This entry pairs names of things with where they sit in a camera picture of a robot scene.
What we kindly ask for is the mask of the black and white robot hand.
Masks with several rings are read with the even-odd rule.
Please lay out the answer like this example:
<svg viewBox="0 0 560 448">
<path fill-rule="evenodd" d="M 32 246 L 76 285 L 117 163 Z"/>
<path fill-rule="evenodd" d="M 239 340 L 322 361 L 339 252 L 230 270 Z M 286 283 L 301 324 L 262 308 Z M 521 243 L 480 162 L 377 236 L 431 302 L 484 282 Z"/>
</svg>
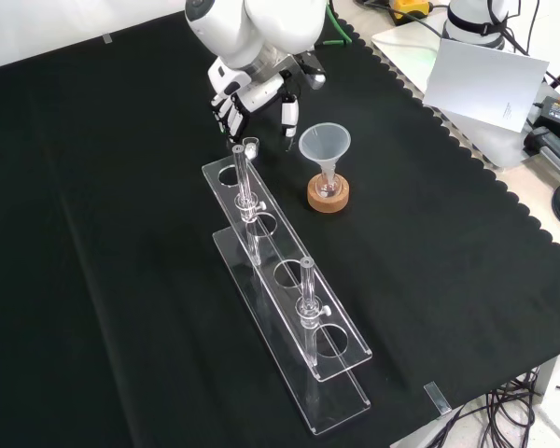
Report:
<svg viewBox="0 0 560 448">
<path fill-rule="evenodd" d="M 299 120 L 298 97 L 286 88 L 287 77 L 282 73 L 257 82 L 246 71 L 229 68 L 217 58 L 208 70 L 215 95 L 210 108 L 219 129 L 233 143 L 239 143 L 249 119 L 256 112 L 280 99 L 281 128 L 284 137 L 293 138 Z"/>
</svg>

